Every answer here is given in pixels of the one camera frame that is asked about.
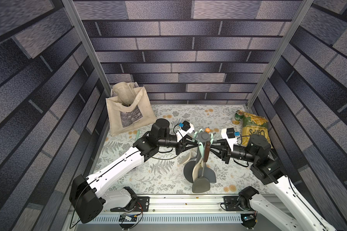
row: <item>utensil handle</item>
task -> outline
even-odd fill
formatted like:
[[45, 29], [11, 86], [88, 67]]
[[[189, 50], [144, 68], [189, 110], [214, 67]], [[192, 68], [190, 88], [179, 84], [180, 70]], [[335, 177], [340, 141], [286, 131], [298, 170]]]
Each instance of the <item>utensil handle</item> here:
[[200, 151], [200, 155], [202, 156], [202, 158], [204, 158], [204, 146], [202, 142], [198, 142], [198, 148]]
[[210, 141], [207, 141], [206, 142], [206, 145], [204, 147], [204, 158], [203, 158], [203, 161], [204, 162], [207, 162], [208, 160], [208, 156], [209, 156], [209, 151], [211, 149], [211, 142]]
[[202, 175], [200, 177], [203, 177], [203, 174], [204, 174], [204, 168], [206, 167], [206, 163], [202, 163], [203, 166], [202, 166]]

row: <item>floral tablecloth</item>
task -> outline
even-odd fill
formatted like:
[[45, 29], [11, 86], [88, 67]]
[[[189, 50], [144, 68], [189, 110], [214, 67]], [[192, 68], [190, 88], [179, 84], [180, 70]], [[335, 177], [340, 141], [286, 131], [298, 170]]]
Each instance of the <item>floral tablecloth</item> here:
[[[244, 110], [242, 105], [152, 105], [157, 118], [165, 118], [172, 128], [184, 120], [194, 125], [196, 131], [209, 127], [211, 132], [216, 132], [214, 140], [221, 139], [221, 129], [234, 127], [241, 131], [240, 125], [234, 125], [231, 118], [237, 110]], [[152, 125], [140, 128], [141, 137], [151, 129]], [[106, 137], [94, 172], [106, 167], [125, 153], [135, 141], [137, 130]], [[179, 164], [187, 154], [181, 153], [172, 160], [149, 159], [142, 165], [132, 169], [109, 190], [119, 190], [129, 186], [138, 194], [192, 194], [192, 183], [188, 182], [183, 174], [184, 165]], [[175, 150], [170, 153], [158, 153], [154, 157], [168, 159], [175, 155]], [[252, 186], [260, 193], [271, 193], [251, 172], [249, 168], [241, 167], [230, 161], [225, 164], [215, 155], [210, 155], [207, 166], [216, 173], [217, 182], [211, 183], [211, 189], [205, 194], [236, 194], [247, 186]]]

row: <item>black cable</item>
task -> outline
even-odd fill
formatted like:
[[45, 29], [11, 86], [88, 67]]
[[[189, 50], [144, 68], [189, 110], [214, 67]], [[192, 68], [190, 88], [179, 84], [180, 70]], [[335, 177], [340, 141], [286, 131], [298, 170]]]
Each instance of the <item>black cable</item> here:
[[143, 214], [143, 206], [141, 206], [141, 204], [140, 204], [139, 202], [137, 202], [137, 204], [139, 204], [139, 205], [140, 205], [140, 208], [141, 208], [141, 212], [140, 212], [140, 214], [139, 214], [139, 215], [141, 215], [141, 219], [138, 220], [138, 222], [135, 223], [135, 224], [134, 224], [133, 226], [131, 226], [130, 228], [124, 228], [124, 227], [122, 227], [122, 224], [123, 224], [123, 222], [124, 222], [124, 220], [122, 220], [122, 221], [121, 221], [121, 224], [118, 223], [118, 224], [120, 225], [120, 227], [122, 228], [122, 230], [129, 230], [129, 229], [134, 228], [134, 227], [137, 226], [137, 225], [139, 224], [139, 222], [143, 219], [143, 216], [144, 216], [144, 214]]
[[308, 210], [320, 222], [320, 224], [324, 227], [324, 229], [326, 229], [325, 225], [323, 223], [321, 223], [320, 219], [318, 219], [318, 217], [311, 211], [311, 209], [305, 204], [305, 202], [302, 201], [302, 199], [296, 194], [296, 192], [294, 191], [293, 187], [291, 186], [291, 180], [290, 180], [289, 176], [287, 176], [287, 178], [288, 178], [289, 186], [291, 187], [291, 190], [293, 191], [294, 195], [306, 206], [306, 208], [308, 208]]
[[175, 134], [176, 134], [176, 132], [177, 132], [177, 131], [175, 132], [175, 127], [176, 127], [176, 126], [178, 126], [179, 124], [180, 124], [180, 122], [179, 122], [179, 123], [177, 123], [177, 124], [176, 124], [176, 125], [173, 127], [173, 129], [172, 129], [173, 133], [175, 133]]
[[169, 153], [169, 152], [172, 152], [172, 150], [173, 150], [174, 148], [171, 148], [171, 150], [169, 150], [169, 151], [158, 151], [159, 153]]
[[[133, 154], [135, 154], [135, 153], [137, 153], [137, 152], [139, 152], [139, 150], [136, 151], [136, 152], [134, 152], [134, 153], [132, 153], [132, 154], [130, 154], [130, 155], [128, 155], [126, 158], [129, 158], [130, 156], [132, 156]], [[112, 166], [110, 169], [108, 169], [105, 173], [107, 173], [109, 170], [113, 169], [117, 164], [113, 165], [113, 166]], [[75, 227], [76, 224], [78, 224], [78, 223], [80, 222], [81, 219], [79, 219], [79, 220], [76, 222], [76, 224], [74, 224], [73, 226], [71, 226], [71, 225], [72, 225], [73, 217], [74, 217], [74, 215], [75, 215], [75, 211], [76, 211], [76, 207], [77, 207], [78, 200], [80, 199], [80, 197], [81, 197], [82, 193], [84, 192], [84, 190], [85, 190], [90, 184], [92, 184], [92, 183], [93, 183], [94, 181], [96, 181], [96, 180], [97, 180], [97, 178], [94, 179], [92, 182], [88, 183], [88, 184], [86, 185], [86, 187], [85, 187], [85, 188], [81, 191], [81, 193], [78, 195], [76, 204], [75, 204], [75, 206], [74, 206], [72, 218], [71, 218], [71, 223], [69, 224], [69, 229], [72, 229], [73, 227]]]
[[236, 162], [234, 158], [233, 158], [233, 160], [234, 160], [235, 163], [239, 164], [239, 165], [242, 166], [242, 167], [245, 167], [245, 168], [248, 168], [248, 167], [249, 167], [248, 161], [247, 161], [247, 166], [246, 166], [246, 165], [243, 165], [243, 164], [241, 164], [241, 163], [239, 163], [239, 162]]
[[[180, 152], [180, 153], [182, 153], [182, 152], [184, 151], [184, 148], [185, 148], [185, 146], [184, 146], [184, 137], [182, 136], [182, 134], [181, 134], [180, 131], [177, 131], [177, 132], [180, 133], [181, 138], [182, 138], [182, 150], [181, 150], [181, 152]], [[153, 159], [156, 159], [156, 160], [172, 160], [172, 159], [174, 159], [174, 158], [176, 158], [176, 157], [179, 156], [179, 155], [175, 155], [174, 157], [169, 158], [169, 159], [161, 159], [161, 158], [156, 158], [156, 157], [150, 156], [150, 155], [148, 155], [148, 154], [145, 154], [145, 155], [148, 156], [149, 158], [153, 158]]]
[[241, 145], [242, 143], [243, 143], [243, 137], [246, 137], [246, 136], [239, 136], [240, 138], [241, 138], [241, 143], [238, 143], [238, 139], [236, 139], [236, 143], [238, 144], [238, 145]]
[[[229, 208], [229, 210], [235, 208], [235, 207], [238, 206], [238, 205], [240, 205], [240, 203], [241, 203], [241, 202], [238, 201], [233, 207]], [[222, 205], [225, 205], [224, 202], [222, 202], [222, 203], [220, 204], [220, 207], [221, 207], [223, 210], [228, 211], [228, 210], [226, 210], [225, 208], [223, 208]]]
[[223, 202], [220, 204], [220, 207], [221, 207], [223, 210], [227, 211], [225, 208], [222, 207], [222, 205], [224, 205]]
[[123, 214], [134, 212], [134, 211], [135, 211], [135, 209], [136, 209], [136, 204], [135, 204], [135, 206], [133, 207], [133, 209], [132, 209], [132, 210], [127, 211], [127, 212], [124, 212]]
[[156, 160], [172, 160], [172, 159], [174, 159], [174, 158], [176, 158], [176, 157], [179, 156], [179, 155], [176, 155], [176, 156], [174, 156], [174, 157], [172, 157], [172, 158], [169, 158], [169, 159], [160, 159], [160, 158], [156, 158], [156, 157], [150, 156], [150, 155], [148, 155], [148, 154], [145, 154], [145, 155], [148, 156], [149, 158], [153, 158], [153, 159], [156, 159]]
[[78, 198], [77, 198], [77, 201], [76, 201], [74, 210], [73, 210], [72, 218], [71, 218], [71, 223], [69, 224], [69, 229], [72, 229], [73, 227], [76, 226], [76, 224], [78, 224], [78, 223], [80, 222], [81, 219], [79, 219], [79, 220], [76, 222], [76, 224], [74, 224], [73, 226], [71, 226], [71, 225], [72, 225], [73, 216], [75, 215], [77, 203], [78, 203], [78, 200], [79, 200], [80, 197], [81, 197], [81, 194], [82, 194], [82, 193], [84, 192], [84, 190], [85, 190], [91, 183], [93, 183], [94, 181], [96, 181], [96, 179], [94, 179], [92, 182], [88, 183], [88, 184], [86, 185], [86, 187], [81, 191], [80, 195], [78, 195]]

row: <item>green can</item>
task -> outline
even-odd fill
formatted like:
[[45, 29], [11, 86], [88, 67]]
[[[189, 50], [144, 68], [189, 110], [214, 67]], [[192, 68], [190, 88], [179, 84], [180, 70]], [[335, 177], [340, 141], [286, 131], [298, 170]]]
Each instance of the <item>green can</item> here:
[[237, 110], [232, 119], [233, 124], [239, 124], [244, 117], [244, 112], [242, 110]]

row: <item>gray spatula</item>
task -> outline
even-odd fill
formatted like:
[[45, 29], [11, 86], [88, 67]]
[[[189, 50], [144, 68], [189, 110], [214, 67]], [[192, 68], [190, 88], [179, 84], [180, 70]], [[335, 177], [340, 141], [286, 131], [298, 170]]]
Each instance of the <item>gray spatula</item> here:
[[[211, 146], [210, 141], [207, 141], [204, 147], [204, 158], [203, 158], [204, 163], [206, 163], [208, 160], [209, 150], [211, 148], [210, 146]], [[196, 179], [193, 183], [192, 191], [194, 193], [207, 192], [211, 188], [211, 185], [209, 184], [209, 180], [203, 176], [205, 168], [206, 168], [206, 164], [204, 164], [203, 166], [201, 177]]]
[[[198, 177], [200, 177], [200, 176], [202, 175], [202, 171], [203, 171], [203, 168], [199, 169], [199, 171], [198, 171]], [[204, 170], [203, 176], [204, 176], [205, 178], [207, 178], [207, 179], [209, 180], [210, 183], [216, 183], [216, 174], [215, 174], [215, 172], [214, 172], [212, 169], [208, 168], [207, 165], [206, 165], [206, 168], [205, 168], [205, 170]]]
[[195, 166], [195, 161], [189, 161], [184, 167], [184, 176], [187, 181], [193, 183], [193, 168]]

